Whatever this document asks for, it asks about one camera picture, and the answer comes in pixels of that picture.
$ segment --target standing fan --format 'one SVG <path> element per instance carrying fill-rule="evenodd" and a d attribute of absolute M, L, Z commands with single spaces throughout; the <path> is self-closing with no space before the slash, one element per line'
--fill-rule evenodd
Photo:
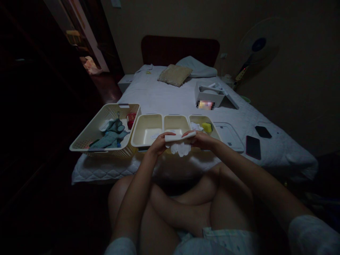
<path fill-rule="evenodd" d="M 244 64 L 235 78 L 236 84 L 250 65 L 261 63 L 277 53 L 282 27 L 281 18 L 268 18 L 253 26 L 245 34 L 239 46 L 239 54 Z"/>

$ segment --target black smartphone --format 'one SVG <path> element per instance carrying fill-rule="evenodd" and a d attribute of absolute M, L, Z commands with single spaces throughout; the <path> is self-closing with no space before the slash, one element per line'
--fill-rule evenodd
<path fill-rule="evenodd" d="M 272 135 L 269 133 L 269 131 L 265 127 L 256 126 L 255 129 L 258 132 L 259 136 L 263 138 L 272 138 Z"/>
<path fill-rule="evenodd" d="M 246 136 L 245 143 L 245 153 L 248 156 L 261 160 L 260 140 L 252 136 Z"/>

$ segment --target red item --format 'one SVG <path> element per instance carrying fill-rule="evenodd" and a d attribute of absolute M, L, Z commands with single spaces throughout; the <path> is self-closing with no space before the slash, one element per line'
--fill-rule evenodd
<path fill-rule="evenodd" d="M 135 113 L 129 113 L 127 116 L 126 116 L 126 120 L 128 122 L 127 126 L 128 126 L 128 129 L 132 129 L 132 126 L 134 125 L 134 122 L 135 122 L 135 118 L 136 118 L 136 114 Z"/>

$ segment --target beige wall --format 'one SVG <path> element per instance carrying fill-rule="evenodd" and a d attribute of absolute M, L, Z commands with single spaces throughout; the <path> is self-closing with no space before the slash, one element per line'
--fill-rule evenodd
<path fill-rule="evenodd" d="M 211 38 L 228 53 L 225 73 L 239 66 L 237 47 L 257 22 L 286 20 L 274 61 L 238 93 L 315 155 L 339 150 L 339 14 L 336 1 L 125 1 L 101 0 L 126 74 L 143 64 L 145 35 Z M 220 71 L 220 59 L 215 68 Z"/>

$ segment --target white sleeve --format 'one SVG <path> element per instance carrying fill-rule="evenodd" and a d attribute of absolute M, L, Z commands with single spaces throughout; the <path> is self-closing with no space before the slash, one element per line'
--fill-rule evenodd
<path fill-rule="evenodd" d="M 311 215 L 296 217 L 288 228 L 292 254 L 340 254 L 340 234 L 324 221 Z"/>
<path fill-rule="evenodd" d="M 104 255 L 136 255 L 136 247 L 130 238 L 120 237 L 106 248 Z"/>

